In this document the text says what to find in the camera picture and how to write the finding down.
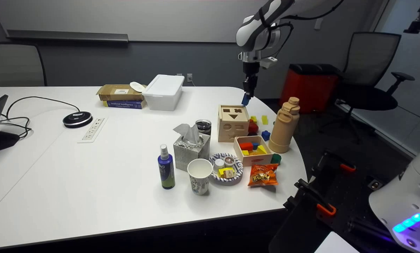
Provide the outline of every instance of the white mug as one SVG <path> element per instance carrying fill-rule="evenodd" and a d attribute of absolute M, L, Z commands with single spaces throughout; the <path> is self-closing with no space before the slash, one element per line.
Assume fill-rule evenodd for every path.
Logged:
<path fill-rule="evenodd" d="M 214 173 L 213 163 L 207 159 L 194 159 L 187 165 L 187 173 L 192 179 L 193 192 L 199 196 L 210 193 L 210 177 Z"/>

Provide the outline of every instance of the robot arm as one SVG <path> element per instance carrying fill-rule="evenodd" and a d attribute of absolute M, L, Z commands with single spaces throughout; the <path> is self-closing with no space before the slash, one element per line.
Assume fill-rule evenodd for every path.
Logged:
<path fill-rule="evenodd" d="M 326 0 L 270 0 L 255 16 L 246 17 L 237 34 L 237 44 L 244 52 L 263 48 L 258 38 L 265 30 L 273 27 L 279 17 L 297 16 Z"/>
<path fill-rule="evenodd" d="M 265 61 L 277 62 L 276 59 L 263 59 L 263 51 L 272 48 L 280 38 L 276 21 L 280 17 L 297 16 L 326 0 L 270 0 L 255 16 L 246 17 L 237 34 L 237 44 L 242 52 L 239 59 L 244 62 L 246 79 L 244 106 L 248 106 L 255 96 L 258 73 Z"/>

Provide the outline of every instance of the spray bottle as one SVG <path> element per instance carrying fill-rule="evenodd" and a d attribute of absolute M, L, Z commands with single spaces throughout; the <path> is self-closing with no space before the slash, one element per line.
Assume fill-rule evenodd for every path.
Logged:
<path fill-rule="evenodd" d="M 169 154 L 168 147 L 162 145 L 162 154 L 158 158 L 159 173 L 162 176 L 164 189 L 173 189 L 176 186 L 173 156 Z"/>
<path fill-rule="evenodd" d="M 287 103 L 283 103 L 283 107 L 277 114 L 276 125 L 272 131 L 269 142 L 269 148 L 272 151 L 277 154 L 286 154 L 290 151 L 291 140 L 300 118 L 298 104 L 298 97 L 290 97 Z"/>

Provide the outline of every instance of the white table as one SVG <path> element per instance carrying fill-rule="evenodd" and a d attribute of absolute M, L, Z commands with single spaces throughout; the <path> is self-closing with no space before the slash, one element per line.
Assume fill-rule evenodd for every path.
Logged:
<path fill-rule="evenodd" d="M 79 106 L 106 124 L 93 144 L 79 144 L 89 125 L 62 125 L 72 107 L 26 100 L 12 117 L 29 116 L 34 134 L 0 152 L 0 248 L 107 232 L 142 229 L 279 210 L 297 193 L 294 183 L 307 180 L 298 145 L 283 155 L 276 192 L 249 189 L 251 168 L 237 186 L 211 186 L 209 197 L 192 192 L 189 176 L 176 170 L 176 187 L 161 186 L 161 144 L 179 138 L 179 124 L 213 123 L 211 154 L 234 154 L 232 144 L 218 144 L 220 104 L 239 104 L 244 92 L 235 88 L 186 88 L 175 111 L 103 107 L 99 88 L 0 88 L 8 106 L 23 96 L 47 96 Z M 248 107 L 251 116 L 276 114 L 260 100 Z"/>

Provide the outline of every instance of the orange bag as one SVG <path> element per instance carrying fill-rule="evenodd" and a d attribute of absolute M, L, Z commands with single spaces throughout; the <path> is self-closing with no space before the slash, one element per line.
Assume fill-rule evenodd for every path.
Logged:
<path fill-rule="evenodd" d="M 253 165 L 251 173 L 249 187 L 258 186 L 277 186 L 277 175 L 279 163 L 270 165 Z"/>

